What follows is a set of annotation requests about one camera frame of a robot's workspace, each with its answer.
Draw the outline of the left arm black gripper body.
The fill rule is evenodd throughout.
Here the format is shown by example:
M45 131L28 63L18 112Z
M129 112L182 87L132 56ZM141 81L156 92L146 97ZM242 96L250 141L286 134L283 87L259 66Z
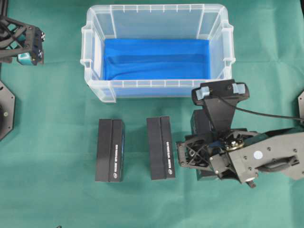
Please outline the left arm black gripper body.
M44 63L45 33L40 28L5 16L0 18L0 62L13 58L24 66Z

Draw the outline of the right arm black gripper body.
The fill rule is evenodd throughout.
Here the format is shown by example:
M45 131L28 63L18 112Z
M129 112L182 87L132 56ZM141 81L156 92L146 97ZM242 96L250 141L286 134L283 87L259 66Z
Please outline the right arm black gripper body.
M254 188L261 172L281 172L296 181L304 177L303 127L189 135L176 146L179 165L195 169L198 180L236 180Z

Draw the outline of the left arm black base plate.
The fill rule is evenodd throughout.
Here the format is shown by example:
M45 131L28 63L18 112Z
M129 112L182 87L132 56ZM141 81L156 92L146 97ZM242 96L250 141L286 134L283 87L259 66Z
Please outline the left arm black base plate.
M0 82L0 140L12 131L14 126L15 95Z

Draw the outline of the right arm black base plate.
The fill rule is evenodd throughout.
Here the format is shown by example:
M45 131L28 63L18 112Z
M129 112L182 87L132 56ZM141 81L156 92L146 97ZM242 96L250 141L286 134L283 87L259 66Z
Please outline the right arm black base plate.
M304 91L297 97L299 116L304 119Z

